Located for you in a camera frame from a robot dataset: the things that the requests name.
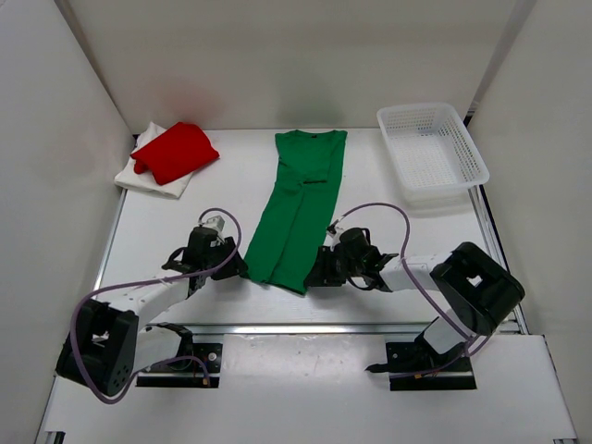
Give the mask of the green t-shirt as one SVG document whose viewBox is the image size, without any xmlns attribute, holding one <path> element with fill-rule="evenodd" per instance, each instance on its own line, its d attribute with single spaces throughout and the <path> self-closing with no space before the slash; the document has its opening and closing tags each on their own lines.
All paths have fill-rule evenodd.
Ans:
<svg viewBox="0 0 592 444">
<path fill-rule="evenodd" d="M 306 292 L 339 197 L 347 138 L 336 129 L 275 135 L 274 188 L 244 257 L 252 282 Z"/>
</svg>

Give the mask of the red t-shirt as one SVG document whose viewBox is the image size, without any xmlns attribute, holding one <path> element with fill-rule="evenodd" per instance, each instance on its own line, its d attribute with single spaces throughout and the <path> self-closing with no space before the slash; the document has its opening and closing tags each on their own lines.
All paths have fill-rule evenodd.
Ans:
<svg viewBox="0 0 592 444">
<path fill-rule="evenodd" d="M 219 156 L 200 127 L 178 122 L 130 157 L 136 174 L 151 173 L 156 184 L 163 186 L 206 167 Z"/>
</svg>

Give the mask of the white t-shirt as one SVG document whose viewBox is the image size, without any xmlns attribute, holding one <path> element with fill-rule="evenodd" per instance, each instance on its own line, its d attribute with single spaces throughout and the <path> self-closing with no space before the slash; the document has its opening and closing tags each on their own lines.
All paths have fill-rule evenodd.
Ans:
<svg viewBox="0 0 592 444">
<path fill-rule="evenodd" d="M 150 122 L 147 129 L 142 132 L 135 143 L 132 153 L 135 154 L 149 142 L 155 140 L 166 131 L 153 122 Z M 151 172 L 138 174 L 134 171 L 135 161 L 129 157 L 124 168 L 115 175 L 114 183 L 125 190 L 140 191 L 165 197 L 167 199 L 178 199 L 187 188 L 192 173 L 189 173 L 179 179 L 173 180 L 165 185 L 159 185 Z"/>
</svg>

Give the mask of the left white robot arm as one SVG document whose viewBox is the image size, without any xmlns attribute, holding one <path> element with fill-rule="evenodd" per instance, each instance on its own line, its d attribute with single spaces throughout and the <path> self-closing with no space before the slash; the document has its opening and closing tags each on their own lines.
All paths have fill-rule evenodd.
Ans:
<svg viewBox="0 0 592 444">
<path fill-rule="evenodd" d="M 174 370 L 203 366 L 186 327 L 155 319 L 188 300 L 207 280 L 233 278 L 246 270 L 236 240 L 223 234 L 224 224 L 222 216 L 199 223 L 161 271 L 146 281 L 117 284 L 120 294 L 114 300 L 89 296 L 81 301 L 70 319 L 56 373 L 113 404 L 136 375 L 156 364 Z"/>
</svg>

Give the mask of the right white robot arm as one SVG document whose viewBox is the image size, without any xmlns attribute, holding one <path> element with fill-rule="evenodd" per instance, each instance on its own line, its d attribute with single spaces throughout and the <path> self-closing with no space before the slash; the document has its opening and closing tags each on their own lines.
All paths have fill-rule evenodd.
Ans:
<svg viewBox="0 0 592 444">
<path fill-rule="evenodd" d="M 304 286 L 354 285 L 364 291 L 437 291 L 449 309 L 419 336 L 416 361 L 425 369 L 444 364 L 450 351 L 475 337 L 489 337 L 523 300 L 520 282 L 472 242 L 450 253 L 401 257 L 381 253 L 366 228 L 339 231 L 330 246 L 321 246 Z"/>
</svg>

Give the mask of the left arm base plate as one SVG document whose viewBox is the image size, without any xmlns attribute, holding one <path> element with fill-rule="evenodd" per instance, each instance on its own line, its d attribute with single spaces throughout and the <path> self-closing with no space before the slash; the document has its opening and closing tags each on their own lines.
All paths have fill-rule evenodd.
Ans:
<svg viewBox="0 0 592 444">
<path fill-rule="evenodd" d="M 188 327 L 160 323 L 138 336 L 133 371 L 139 388 L 216 389 L 223 340 L 197 335 Z"/>
</svg>

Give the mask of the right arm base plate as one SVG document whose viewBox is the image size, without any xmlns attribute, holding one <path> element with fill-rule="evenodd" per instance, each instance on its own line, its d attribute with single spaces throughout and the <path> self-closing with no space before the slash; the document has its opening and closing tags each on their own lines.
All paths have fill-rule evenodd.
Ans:
<svg viewBox="0 0 592 444">
<path fill-rule="evenodd" d="M 449 351 L 437 353 L 429 348 L 421 325 L 383 325 L 386 361 L 369 364 L 369 374 L 388 376 L 391 391 L 475 390 L 474 369 L 469 347 L 475 341 L 471 333 Z"/>
</svg>

